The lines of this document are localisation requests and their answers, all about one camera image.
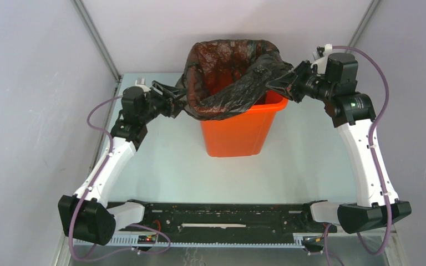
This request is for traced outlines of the black plastic trash bag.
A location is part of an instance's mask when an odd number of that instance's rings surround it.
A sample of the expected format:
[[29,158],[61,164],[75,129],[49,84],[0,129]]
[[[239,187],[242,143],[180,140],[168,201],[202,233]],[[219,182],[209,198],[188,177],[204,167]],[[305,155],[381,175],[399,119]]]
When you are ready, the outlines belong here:
[[186,93],[185,111],[190,116],[224,120],[247,112],[267,93],[267,82],[292,69],[267,40],[204,41],[190,49],[175,86]]

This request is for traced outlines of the orange plastic trash bin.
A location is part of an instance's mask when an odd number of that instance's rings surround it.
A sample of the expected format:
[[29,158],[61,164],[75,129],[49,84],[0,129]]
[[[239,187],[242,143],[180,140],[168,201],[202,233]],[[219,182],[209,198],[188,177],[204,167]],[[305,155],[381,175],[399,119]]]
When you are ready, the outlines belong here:
[[269,91],[243,114],[225,120],[202,121],[207,154],[211,157],[259,154],[276,114],[287,104],[288,99]]

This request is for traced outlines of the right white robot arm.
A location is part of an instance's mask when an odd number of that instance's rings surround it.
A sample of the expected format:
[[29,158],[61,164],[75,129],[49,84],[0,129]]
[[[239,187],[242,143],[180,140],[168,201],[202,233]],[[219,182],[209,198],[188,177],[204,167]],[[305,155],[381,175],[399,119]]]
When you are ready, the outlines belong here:
[[303,229],[316,231],[323,222],[346,233],[385,226],[409,216],[412,207],[400,200],[386,172],[374,123],[370,97],[356,91],[358,62],[354,55],[332,53],[315,63],[301,62],[287,74],[269,81],[267,88],[294,102],[306,96],[322,101],[342,138],[355,177],[355,203],[313,202],[300,217]]

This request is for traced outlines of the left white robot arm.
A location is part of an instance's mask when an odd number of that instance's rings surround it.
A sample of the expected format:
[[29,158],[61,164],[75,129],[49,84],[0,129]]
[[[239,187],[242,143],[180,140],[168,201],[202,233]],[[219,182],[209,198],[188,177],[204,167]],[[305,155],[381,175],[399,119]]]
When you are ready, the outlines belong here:
[[148,133],[147,124],[159,115],[177,117],[183,110],[185,89],[154,81],[151,87],[136,84],[118,97],[121,109],[110,131],[102,129],[108,144],[103,156],[73,195],[64,195],[58,211],[64,234],[70,239],[106,245],[116,231],[134,225],[146,231],[153,215],[140,203],[125,202],[109,208],[109,196],[128,161]]

